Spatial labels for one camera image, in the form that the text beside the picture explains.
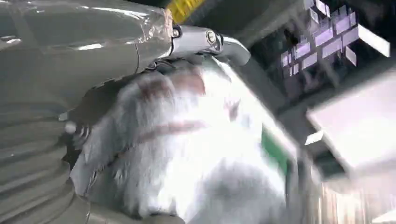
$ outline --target grey surface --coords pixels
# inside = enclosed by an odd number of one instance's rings
[[[184,224],[184,221],[177,217],[156,216],[147,218],[145,224]]]
[[[131,223],[110,211],[94,219],[99,210],[75,196],[57,117],[94,85],[142,70],[135,42],[146,41],[139,53],[150,58],[169,49],[163,10],[117,0],[1,1],[0,18],[0,35],[18,40],[0,49],[0,222]],[[149,35],[153,26],[159,33]]]

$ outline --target yellow object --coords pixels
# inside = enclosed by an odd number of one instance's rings
[[[182,23],[204,1],[205,0],[172,0],[167,8],[172,12],[173,21],[175,23]]]

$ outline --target purple tile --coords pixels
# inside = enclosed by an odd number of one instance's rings
[[[315,45],[320,46],[333,38],[333,28],[326,29],[323,33],[315,37]]]
[[[295,75],[295,74],[297,74],[298,73],[298,64],[295,64],[294,66],[293,66],[293,75]]]
[[[316,7],[319,9],[323,15],[326,15],[326,4],[323,3],[321,0],[316,0]]]
[[[330,8],[326,5],[326,16],[327,17],[331,17],[331,15],[330,15]]]
[[[303,60],[301,69],[308,68],[309,66],[315,64],[316,61],[318,61],[318,54],[317,53],[313,53],[312,55],[308,56],[306,59]]]
[[[307,43],[299,43],[296,46],[296,59],[308,54],[311,51],[311,45]]]
[[[319,16],[318,14],[310,8],[310,15],[311,18],[316,22],[319,23]]]
[[[341,49],[342,49],[342,41],[341,41],[341,37],[339,37],[339,38],[335,39],[333,42],[331,42],[330,44],[327,44],[326,46],[323,47],[322,58],[325,58],[325,57],[333,54],[337,50],[341,50]]]
[[[353,12],[349,15],[349,20],[351,22],[351,27],[353,27],[354,25],[356,25],[356,13]]]
[[[348,46],[350,43],[359,39],[359,30],[357,27],[349,30],[342,36],[343,46]]]
[[[347,7],[345,5],[341,6],[338,9],[338,11],[339,11],[339,15],[341,16],[341,18],[344,18],[344,17],[346,17],[348,15],[347,14]]]
[[[339,20],[339,13],[338,10],[335,10],[331,15],[330,15],[331,19],[334,22],[337,22]]]
[[[344,32],[345,30],[349,29],[351,27],[350,21],[349,21],[349,16],[341,19],[335,24],[335,28],[337,31],[337,34],[340,34]]]
[[[283,54],[281,54],[281,62],[282,62],[282,66],[283,67],[289,64],[288,59],[287,59],[288,54],[289,54],[288,51],[286,51]]]
[[[354,66],[356,66],[356,54],[348,46],[345,47],[345,56],[350,62],[352,62],[352,64],[354,64]]]

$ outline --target bolt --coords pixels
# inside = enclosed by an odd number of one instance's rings
[[[176,38],[176,37],[179,37],[179,35],[180,35],[179,30],[173,29],[173,31],[172,31],[172,37],[173,37],[173,38]]]
[[[66,133],[68,133],[68,134],[74,134],[77,131],[76,123],[71,122],[71,121],[67,122],[64,128],[65,128]]]
[[[208,43],[212,45],[216,42],[216,34],[212,30],[208,30],[206,33],[206,39]]]

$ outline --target green stripe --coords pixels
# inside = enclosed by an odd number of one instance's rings
[[[283,152],[282,148],[274,141],[269,132],[263,127],[262,128],[262,147],[267,151],[270,157],[277,162],[279,168],[286,175],[287,173],[287,161],[288,157]]]

